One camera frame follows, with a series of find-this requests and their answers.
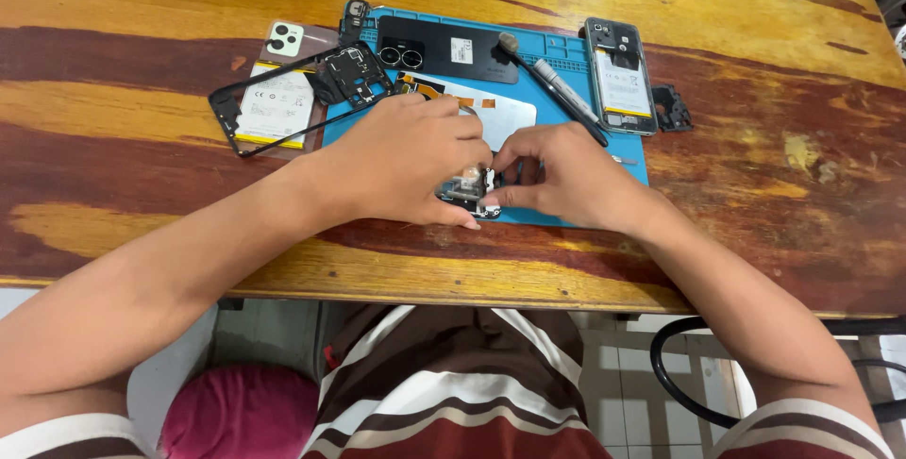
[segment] disassembled smartphone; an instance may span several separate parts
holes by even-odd
[[[347,101],[352,106],[352,110],[255,149],[240,149],[235,137],[236,129],[239,128],[237,118],[242,115],[242,110],[236,102],[234,93],[244,90],[250,85],[262,83],[298,69],[304,72],[305,78],[311,84],[314,96],[324,104],[333,105]],[[253,75],[244,81],[221,87],[208,96],[208,103],[220,122],[220,127],[233,151],[240,157],[246,158],[295,139],[311,130],[339,121],[365,107],[373,106],[381,98],[391,94],[393,94],[393,82],[380,68],[380,64],[368,44],[363,41],[355,41],[277,67],[260,75]]]
[[[584,30],[598,125],[611,132],[655,134],[658,120],[639,30],[597,17],[588,17]]]
[[[453,176],[434,189],[440,200],[465,208],[478,219],[493,220],[500,216],[500,206],[482,206],[478,201],[491,192],[499,182],[495,181],[493,169],[469,167],[462,175]]]

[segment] wooden table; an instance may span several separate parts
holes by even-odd
[[[691,133],[643,140],[651,186],[828,314],[906,313],[906,71],[873,0],[368,0],[574,34],[640,27]],[[274,18],[335,26],[346,0],[6,0],[0,285],[40,287],[281,161],[236,158],[205,100],[248,75]],[[359,221],[237,295],[682,312],[612,233]]]

